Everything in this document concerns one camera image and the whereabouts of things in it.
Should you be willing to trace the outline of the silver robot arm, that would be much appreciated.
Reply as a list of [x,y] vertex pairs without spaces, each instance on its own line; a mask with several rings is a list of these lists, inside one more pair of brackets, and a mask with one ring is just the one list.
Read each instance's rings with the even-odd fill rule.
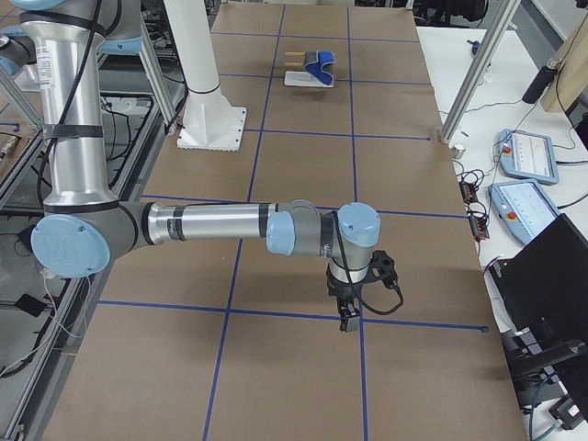
[[393,261],[376,245],[379,214],[351,202],[322,212],[309,201],[166,206],[123,199],[107,156],[98,56],[145,49],[137,1],[21,1],[34,51],[51,188],[31,233],[38,261],[66,278],[89,277],[136,249],[195,239],[262,239],[270,253],[328,259],[326,286],[340,328],[354,331],[365,285],[394,288]]

